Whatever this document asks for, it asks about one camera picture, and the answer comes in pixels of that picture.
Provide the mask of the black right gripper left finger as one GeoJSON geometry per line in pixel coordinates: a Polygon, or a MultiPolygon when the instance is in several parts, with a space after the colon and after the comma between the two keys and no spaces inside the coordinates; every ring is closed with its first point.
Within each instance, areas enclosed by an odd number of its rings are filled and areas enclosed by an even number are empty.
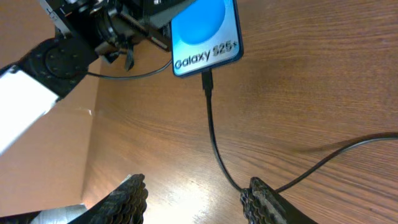
{"type": "Polygon", "coordinates": [[[143,224],[148,190],[143,174],[128,176],[115,190],[70,224],[143,224]]]}

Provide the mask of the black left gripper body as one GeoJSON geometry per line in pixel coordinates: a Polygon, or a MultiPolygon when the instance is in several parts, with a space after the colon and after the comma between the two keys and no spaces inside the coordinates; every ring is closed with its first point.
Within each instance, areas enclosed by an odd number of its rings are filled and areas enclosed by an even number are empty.
{"type": "Polygon", "coordinates": [[[172,48],[171,20],[195,0],[108,0],[93,10],[100,39],[121,49],[148,40],[169,52],[172,48]]]}

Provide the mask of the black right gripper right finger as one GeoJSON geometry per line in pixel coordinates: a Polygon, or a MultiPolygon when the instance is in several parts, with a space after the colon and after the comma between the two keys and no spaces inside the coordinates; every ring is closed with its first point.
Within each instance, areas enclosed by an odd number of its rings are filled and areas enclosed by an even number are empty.
{"type": "Polygon", "coordinates": [[[317,224],[258,177],[242,189],[240,201],[250,224],[317,224]]]}

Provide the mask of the blue Galaxy smartphone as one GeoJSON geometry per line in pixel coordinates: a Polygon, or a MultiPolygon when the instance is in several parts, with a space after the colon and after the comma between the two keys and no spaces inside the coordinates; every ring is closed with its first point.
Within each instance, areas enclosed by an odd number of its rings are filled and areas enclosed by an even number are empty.
{"type": "Polygon", "coordinates": [[[172,19],[171,35],[179,78],[236,62],[244,53],[236,0],[196,0],[172,19]]]}

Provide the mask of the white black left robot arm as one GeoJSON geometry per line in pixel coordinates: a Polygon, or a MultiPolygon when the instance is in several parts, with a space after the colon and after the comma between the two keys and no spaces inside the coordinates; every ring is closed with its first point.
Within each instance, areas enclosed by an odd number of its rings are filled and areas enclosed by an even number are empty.
{"type": "Polygon", "coordinates": [[[99,58],[125,56],[143,40],[172,49],[171,21],[194,0],[43,0],[55,25],[47,39],[1,69],[1,151],[7,151],[38,119],[64,99],[99,58]]]}

